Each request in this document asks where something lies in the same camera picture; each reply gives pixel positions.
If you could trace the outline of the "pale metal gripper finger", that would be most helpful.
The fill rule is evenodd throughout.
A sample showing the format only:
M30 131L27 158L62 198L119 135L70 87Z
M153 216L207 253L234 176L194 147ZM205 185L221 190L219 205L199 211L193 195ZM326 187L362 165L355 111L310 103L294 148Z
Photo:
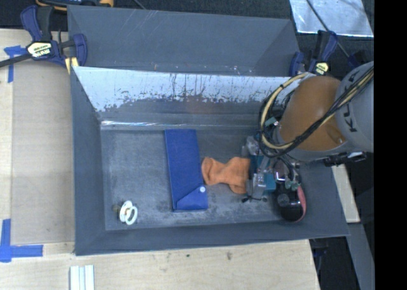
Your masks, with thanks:
M247 137L242 146L242 156L263 156L259 142L254 137Z
M246 181L246 191L249 200L261 200L266 190L266 182L264 173L254 173L250 179Z

